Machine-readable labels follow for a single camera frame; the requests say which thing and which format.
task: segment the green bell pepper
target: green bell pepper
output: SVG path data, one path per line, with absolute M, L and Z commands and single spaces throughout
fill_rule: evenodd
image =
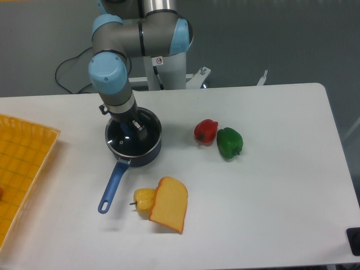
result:
M 239 155 L 244 145 L 241 135 L 232 128 L 220 129 L 216 141 L 220 154 L 225 159 Z

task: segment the yellow bell pepper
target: yellow bell pepper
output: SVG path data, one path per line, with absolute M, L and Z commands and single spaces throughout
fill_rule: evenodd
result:
M 136 206 L 139 214 L 149 214 L 155 200 L 154 188 L 140 188 L 134 192 L 134 202 L 131 205 Z

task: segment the orange basket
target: orange basket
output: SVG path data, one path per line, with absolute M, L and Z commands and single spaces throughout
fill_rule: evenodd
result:
M 0 250 L 60 130 L 0 114 Z

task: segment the cooking pot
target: cooking pot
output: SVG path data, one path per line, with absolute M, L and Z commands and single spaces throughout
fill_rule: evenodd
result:
M 138 108 L 138 119 L 131 124 L 110 119 L 105 129 L 106 144 L 118 162 L 115 164 L 98 211 L 109 211 L 120 180 L 129 167 L 140 167 L 152 162 L 161 149 L 161 124 L 150 110 Z

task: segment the warning sticker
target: warning sticker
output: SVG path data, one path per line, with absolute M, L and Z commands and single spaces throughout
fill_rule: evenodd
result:
M 151 58 L 151 61 L 153 66 L 160 66 L 164 64 L 164 60 L 162 56 L 153 57 Z

